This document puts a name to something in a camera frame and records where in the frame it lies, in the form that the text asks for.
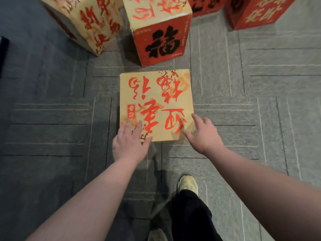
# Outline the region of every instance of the leg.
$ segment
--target leg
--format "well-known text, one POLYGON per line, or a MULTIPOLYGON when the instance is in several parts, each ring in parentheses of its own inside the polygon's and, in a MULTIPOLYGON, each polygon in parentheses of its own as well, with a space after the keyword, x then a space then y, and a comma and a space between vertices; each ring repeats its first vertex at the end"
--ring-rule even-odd
POLYGON ((222 241, 212 223, 212 213, 198 197, 198 187, 191 176, 179 180, 178 193, 172 204, 174 241, 222 241))

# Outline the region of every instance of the right hand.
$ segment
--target right hand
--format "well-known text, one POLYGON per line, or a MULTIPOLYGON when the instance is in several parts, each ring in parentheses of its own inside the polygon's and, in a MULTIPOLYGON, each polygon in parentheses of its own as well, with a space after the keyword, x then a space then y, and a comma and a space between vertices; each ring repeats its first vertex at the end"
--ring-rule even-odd
POLYGON ((210 149, 224 147, 223 142, 217 133, 216 127, 208 118, 201 119, 195 113, 192 114, 197 129, 196 135, 183 130, 183 134, 198 153, 206 155, 210 149))

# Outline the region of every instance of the hand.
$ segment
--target hand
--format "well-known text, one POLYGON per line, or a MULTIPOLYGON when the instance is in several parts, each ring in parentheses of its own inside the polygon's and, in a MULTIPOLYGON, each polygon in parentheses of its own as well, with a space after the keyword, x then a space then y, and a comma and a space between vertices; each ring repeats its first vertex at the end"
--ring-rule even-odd
POLYGON ((147 155, 148 147, 153 137, 149 137, 141 143, 140 135, 142 132, 142 121, 140 120, 132 133, 130 120, 126 125, 121 126, 118 134, 113 140, 113 156, 114 160, 124 159, 132 161, 136 165, 141 162, 147 155))
POLYGON ((197 129, 196 135, 183 130, 183 134, 198 153, 206 155, 211 148, 224 147, 223 142, 217 133, 217 129, 208 118, 201 119, 195 113, 192 114, 197 129))

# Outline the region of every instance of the box lid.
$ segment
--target box lid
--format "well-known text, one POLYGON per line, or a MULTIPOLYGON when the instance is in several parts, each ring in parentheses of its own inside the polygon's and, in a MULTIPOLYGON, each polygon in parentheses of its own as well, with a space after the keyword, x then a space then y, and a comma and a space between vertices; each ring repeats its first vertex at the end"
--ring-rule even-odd
POLYGON ((142 141, 184 140, 181 130, 195 129, 193 112, 188 69, 120 75, 120 125, 129 118, 134 130, 142 120, 142 141))
POLYGON ((188 0, 123 0, 131 30, 192 14, 188 0))

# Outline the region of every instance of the left hand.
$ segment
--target left hand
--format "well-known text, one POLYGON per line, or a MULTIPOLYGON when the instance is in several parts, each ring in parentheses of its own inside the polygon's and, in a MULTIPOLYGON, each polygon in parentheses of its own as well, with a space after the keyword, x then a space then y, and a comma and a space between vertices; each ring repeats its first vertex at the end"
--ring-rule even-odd
POLYGON ((121 126, 118 134, 113 140, 114 160, 120 159, 134 162, 136 165, 147 155, 148 147, 153 137, 149 137, 142 144, 140 136, 142 132, 142 121, 140 120, 132 133, 130 120, 126 125, 121 126))

